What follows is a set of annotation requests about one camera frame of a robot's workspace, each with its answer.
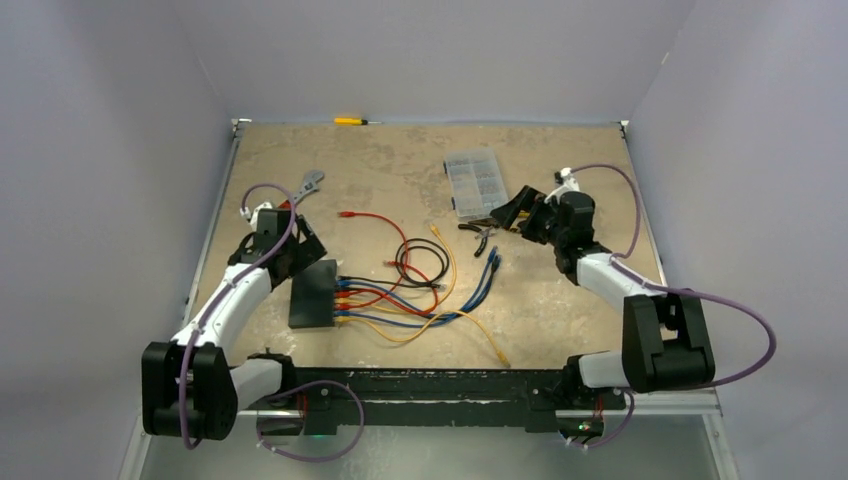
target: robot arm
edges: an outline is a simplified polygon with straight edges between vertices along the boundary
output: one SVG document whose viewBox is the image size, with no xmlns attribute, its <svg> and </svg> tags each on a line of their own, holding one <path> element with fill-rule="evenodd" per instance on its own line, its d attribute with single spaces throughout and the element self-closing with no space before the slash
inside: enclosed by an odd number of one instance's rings
<svg viewBox="0 0 848 480">
<path fill-rule="evenodd" d="M 232 429 L 236 413 L 257 400 L 288 389 L 294 383 L 294 365 L 285 355 L 252 355 L 230 369 L 226 354 L 247 320 L 284 280 L 300 273 L 326 255 L 326 250 L 302 216 L 277 252 L 232 285 L 233 279 L 269 252 L 282 238 L 289 222 L 287 209 L 255 212 L 255 233 L 247 235 L 230 256 L 224 279 L 210 298 L 229 291 L 209 313 L 190 358 L 187 375 L 188 430 L 194 438 L 222 440 Z M 171 339 L 152 342 L 142 355 L 142 419 L 152 435 L 180 436 L 178 379 L 186 346 L 212 300 Z"/>
<path fill-rule="evenodd" d="M 715 362 L 700 300 L 647 288 L 612 266 L 613 255 L 594 239 L 595 202 L 579 191 L 570 169 L 557 172 L 551 194 L 525 186 L 492 217 L 508 228 L 520 212 L 527 240 L 552 244 L 556 265 L 574 284 L 603 298 L 622 315 L 622 349 L 570 357 L 563 375 L 567 390 L 631 388 L 651 392 L 712 380 Z M 664 340 L 662 327 L 676 332 Z"/>
</svg>

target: yellow screwdriver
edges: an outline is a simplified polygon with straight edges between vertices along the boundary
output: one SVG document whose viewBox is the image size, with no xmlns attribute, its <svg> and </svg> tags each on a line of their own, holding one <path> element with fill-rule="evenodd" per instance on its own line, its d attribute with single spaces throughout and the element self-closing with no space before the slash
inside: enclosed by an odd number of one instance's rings
<svg viewBox="0 0 848 480">
<path fill-rule="evenodd" d="M 333 119 L 333 122 L 336 125 L 379 125 L 383 122 L 369 122 L 364 118 L 348 118 L 348 117 L 336 117 Z"/>
</svg>

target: white wall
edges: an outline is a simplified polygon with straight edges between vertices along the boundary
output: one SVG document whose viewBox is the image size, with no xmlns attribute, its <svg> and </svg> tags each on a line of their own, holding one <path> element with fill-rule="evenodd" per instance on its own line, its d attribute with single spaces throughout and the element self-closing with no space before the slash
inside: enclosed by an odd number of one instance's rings
<svg viewBox="0 0 848 480">
<path fill-rule="evenodd" d="M 178 0 L 232 116 L 630 118 L 694 0 Z"/>
<path fill-rule="evenodd" d="M 774 324 L 761 374 L 719 389 L 743 478 L 845 478 L 848 4 L 699 0 L 630 123 L 670 282 Z M 709 308 L 720 373 L 765 348 Z"/>
<path fill-rule="evenodd" d="M 165 0 L 4 2 L 0 64 L 0 477 L 114 478 L 228 117 Z"/>
</svg>

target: marble-pattern surface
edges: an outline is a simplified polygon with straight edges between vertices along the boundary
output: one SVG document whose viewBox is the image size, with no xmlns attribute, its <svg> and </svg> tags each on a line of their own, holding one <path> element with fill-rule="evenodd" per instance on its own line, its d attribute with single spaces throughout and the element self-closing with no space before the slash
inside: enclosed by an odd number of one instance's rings
<svg viewBox="0 0 848 480">
<path fill-rule="evenodd" d="M 325 171 L 326 178 L 321 191 L 306 197 L 298 212 L 327 248 L 327 258 L 338 260 L 340 274 L 395 280 L 394 271 L 382 262 L 393 257 L 400 238 L 383 222 L 339 218 L 338 211 L 381 213 L 400 224 L 407 236 L 435 240 L 428 228 L 432 223 L 456 255 L 456 290 L 443 305 L 458 308 L 477 285 L 485 256 L 474 258 L 478 240 L 456 228 L 442 160 L 447 152 L 481 146 L 494 148 L 510 196 L 525 184 L 551 189 L 553 172 L 563 166 L 608 162 L 632 174 L 625 144 L 614 127 L 251 125 L 233 166 L 194 310 L 220 282 L 227 257 L 249 231 L 239 216 L 243 192 L 259 182 L 295 190 L 310 169 Z M 578 179 L 581 189 L 597 202 L 596 237 L 613 251 L 625 249 L 635 213 L 627 184 L 607 170 L 581 172 Z M 258 191 L 249 205 L 265 199 L 282 201 L 283 196 Z M 570 355 L 620 348 L 619 315 L 559 274 L 550 246 L 505 232 L 489 244 L 498 246 L 504 261 L 491 294 L 475 315 L 493 332 L 513 368 L 560 368 Z M 627 263 L 659 280 L 652 248 L 643 227 Z M 434 261 L 426 253 L 414 253 L 413 263 L 434 271 Z M 292 355 L 300 366 L 500 367 L 483 334 L 466 319 L 432 329 L 402 346 L 355 323 L 291 331 L 289 293 L 286 282 L 257 309 L 228 353 L 231 364 L 267 347 Z M 417 296 L 414 303 L 429 305 L 421 294 Z M 387 328 L 396 335 L 410 333 Z"/>
</svg>

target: wire cutters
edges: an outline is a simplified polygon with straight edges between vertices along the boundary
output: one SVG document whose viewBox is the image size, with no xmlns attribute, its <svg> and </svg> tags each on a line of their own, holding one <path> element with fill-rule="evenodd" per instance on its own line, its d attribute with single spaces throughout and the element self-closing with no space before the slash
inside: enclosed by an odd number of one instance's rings
<svg viewBox="0 0 848 480">
<path fill-rule="evenodd" d="M 471 225 L 470 223 L 460 223 L 459 225 L 457 225 L 457 228 L 459 228 L 460 230 L 470 230 L 472 232 L 477 232 L 475 238 L 480 239 L 480 246 L 477 247 L 477 250 L 474 251 L 474 257 L 479 258 L 480 255 L 482 255 L 483 252 L 486 251 L 486 244 L 489 243 L 489 237 L 491 236 L 489 232 L 491 232 L 494 227 L 490 226 L 486 228 L 485 233 L 483 228 L 480 228 L 477 225 Z"/>
</svg>

